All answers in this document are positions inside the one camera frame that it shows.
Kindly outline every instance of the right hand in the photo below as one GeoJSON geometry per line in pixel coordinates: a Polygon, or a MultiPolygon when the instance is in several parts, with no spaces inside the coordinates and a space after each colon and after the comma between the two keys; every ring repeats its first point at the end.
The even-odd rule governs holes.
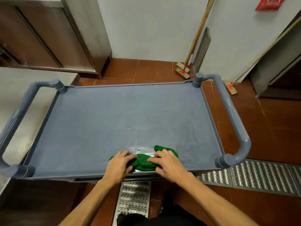
{"type": "Polygon", "coordinates": [[[150,157],[147,161],[159,164],[162,168],[156,167],[156,173],[178,185],[183,181],[183,178],[190,174],[173,152],[166,149],[156,152],[154,158],[150,157]]]}

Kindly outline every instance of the brown tile floor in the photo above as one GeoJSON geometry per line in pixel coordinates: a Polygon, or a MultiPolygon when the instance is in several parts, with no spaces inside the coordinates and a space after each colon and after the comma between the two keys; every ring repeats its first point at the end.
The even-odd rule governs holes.
{"type": "MultiPolygon", "coordinates": [[[[178,82],[184,79],[175,73],[175,62],[112,59],[103,79],[81,78],[84,86],[108,84],[138,84],[178,82]]],[[[224,151],[235,153],[239,143],[230,124],[218,91],[211,81],[202,83],[224,151]]],[[[257,99],[249,80],[235,85],[237,95],[231,99],[252,141],[249,158],[301,164],[301,102],[278,99],[257,99]]],[[[174,188],[175,203],[213,225],[201,207],[181,188],[168,182],[152,182],[149,217],[159,214],[163,195],[174,188]]],[[[89,185],[86,193],[93,188],[89,185]]],[[[210,186],[260,225],[289,225],[300,222],[300,198],[239,189],[210,186]]],[[[110,226],[113,220],[119,188],[115,187],[95,217],[92,225],[110,226]]]]}

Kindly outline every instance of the left hand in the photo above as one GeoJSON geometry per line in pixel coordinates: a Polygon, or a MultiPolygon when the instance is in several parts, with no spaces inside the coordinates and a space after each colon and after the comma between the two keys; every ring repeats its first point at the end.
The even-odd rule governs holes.
{"type": "Polygon", "coordinates": [[[129,151],[117,152],[117,154],[108,162],[107,170],[102,180],[110,182],[113,186],[122,182],[133,169],[132,166],[126,168],[126,164],[132,159],[137,158],[137,155],[133,155],[129,151]]]}

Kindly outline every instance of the hand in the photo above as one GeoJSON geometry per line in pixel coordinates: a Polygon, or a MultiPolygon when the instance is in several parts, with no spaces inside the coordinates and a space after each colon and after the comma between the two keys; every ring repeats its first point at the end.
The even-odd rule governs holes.
{"type": "Polygon", "coordinates": [[[126,168],[126,164],[132,159],[137,159],[137,155],[132,155],[129,151],[117,152],[117,154],[108,162],[106,173],[102,180],[106,180],[112,186],[120,183],[133,169],[132,166],[126,168]]]}
{"type": "Polygon", "coordinates": [[[183,178],[190,174],[173,152],[166,149],[156,152],[154,158],[148,158],[147,161],[159,164],[162,168],[156,167],[156,173],[178,185],[183,181],[183,178]]]}

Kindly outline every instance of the white wall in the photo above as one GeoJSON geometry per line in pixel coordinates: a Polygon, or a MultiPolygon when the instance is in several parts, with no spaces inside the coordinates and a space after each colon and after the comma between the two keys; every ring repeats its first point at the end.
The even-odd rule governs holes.
{"type": "Polygon", "coordinates": [[[281,34],[301,9],[285,0],[278,11],[256,12],[260,0],[217,0],[209,23],[211,43],[200,72],[235,80],[281,34]]]}
{"type": "Polygon", "coordinates": [[[98,0],[113,57],[185,61],[208,0],[98,0]]]}

